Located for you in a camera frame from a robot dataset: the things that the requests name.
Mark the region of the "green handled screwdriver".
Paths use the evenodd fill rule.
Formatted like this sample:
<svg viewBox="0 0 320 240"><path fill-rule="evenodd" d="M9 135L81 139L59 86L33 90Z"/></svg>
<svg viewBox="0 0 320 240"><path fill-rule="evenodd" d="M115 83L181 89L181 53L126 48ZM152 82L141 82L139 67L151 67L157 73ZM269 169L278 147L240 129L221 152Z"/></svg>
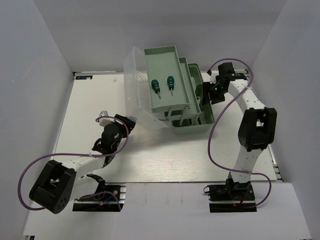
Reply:
<svg viewBox="0 0 320 240"><path fill-rule="evenodd" d="M168 85L168 89L170 90L171 95L173 96L173 90L175 87L175 79L173 76L167 77L167 85Z"/></svg>
<svg viewBox="0 0 320 240"><path fill-rule="evenodd" d="M161 99L161 95L160 95L160 85L159 85L159 82L158 80L156 79L153 79L151 81L151 87L152 89L154 90L154 92L158 95L159 99Z"/></svg>

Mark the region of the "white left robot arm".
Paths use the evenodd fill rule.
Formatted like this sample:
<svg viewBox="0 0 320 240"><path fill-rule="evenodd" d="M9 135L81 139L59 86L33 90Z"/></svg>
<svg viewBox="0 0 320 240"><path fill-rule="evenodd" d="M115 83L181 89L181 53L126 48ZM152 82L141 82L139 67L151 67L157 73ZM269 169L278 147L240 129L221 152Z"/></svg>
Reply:
<svg viewBox="0 0 320 240"><path fill-rule="evenodd" d="M29 199L53 214L60 213L70 201L94 202L103 205L113 199L121 208L113 190L106 190L106 181L97 170L107 167L126 146L136 122L116 114L101 114L97 119L103 131L91 153L52 153L33 184Z"/></svg>

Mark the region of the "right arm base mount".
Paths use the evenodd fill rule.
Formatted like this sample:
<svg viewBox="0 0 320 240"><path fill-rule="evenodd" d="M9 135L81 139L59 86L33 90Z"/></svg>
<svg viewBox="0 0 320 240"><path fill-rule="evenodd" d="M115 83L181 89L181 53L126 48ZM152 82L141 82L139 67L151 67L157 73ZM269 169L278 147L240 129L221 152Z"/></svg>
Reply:
<svg viewBox="0 0 320 240"><path fill-rule="evenodd" d="M208 195L210 213L253 213L257 212L253 187L228 192L225 184L212 184L203 188Z"/></svg>

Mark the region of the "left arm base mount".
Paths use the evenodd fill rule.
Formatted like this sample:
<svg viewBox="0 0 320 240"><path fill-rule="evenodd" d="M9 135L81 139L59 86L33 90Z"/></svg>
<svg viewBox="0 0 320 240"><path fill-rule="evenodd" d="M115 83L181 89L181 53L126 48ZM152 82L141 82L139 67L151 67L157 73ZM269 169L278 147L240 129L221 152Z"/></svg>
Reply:
<svg viewBox="0 0 320 240"><path fill-rule="evenodd" d="M126 198L126 184L112 183L106 184L103 191L111 192L117 198L120 208L122 209ZM113 213L120 212L116 198L110 193L102 193L98 196L84 199L76 199L73 202L73 212L101 212Z"/></svg>

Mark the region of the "green plastic toolbox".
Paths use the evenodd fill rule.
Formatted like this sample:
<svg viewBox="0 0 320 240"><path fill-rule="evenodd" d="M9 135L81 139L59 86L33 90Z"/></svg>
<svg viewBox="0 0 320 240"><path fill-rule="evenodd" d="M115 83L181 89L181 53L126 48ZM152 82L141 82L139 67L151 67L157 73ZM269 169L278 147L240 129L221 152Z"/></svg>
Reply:
<svg viewBox="0 0 320 240"><path fill-rule="evenodd" d="M211 106L202 105L204 82L199 66L179 57L177 48L133 47L123 62L125 111L128 118L150 130L170 127L175 134L207 132L214 123ZM174 77L173 95L168 76ZM160 96L151 81L158 80Z"/></svg>

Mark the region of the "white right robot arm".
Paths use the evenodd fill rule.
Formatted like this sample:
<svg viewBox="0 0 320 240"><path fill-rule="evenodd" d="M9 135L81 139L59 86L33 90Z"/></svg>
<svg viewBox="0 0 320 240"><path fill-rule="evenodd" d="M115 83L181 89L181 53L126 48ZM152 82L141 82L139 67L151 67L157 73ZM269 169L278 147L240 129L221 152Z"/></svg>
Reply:
<svg viewBox="0 0 320 240"><path fill-rule="evenodd" d="M231 102L236 102L243 113L237 134L240 150L225 187L226 195L236 200L249 184L258 157L274 141L277 111L258 99L250 87L253 80L236 72L232 61L222 62L218 66L218 75L202 84L202 105L221 103L229 93L233 97Z"/></svg>

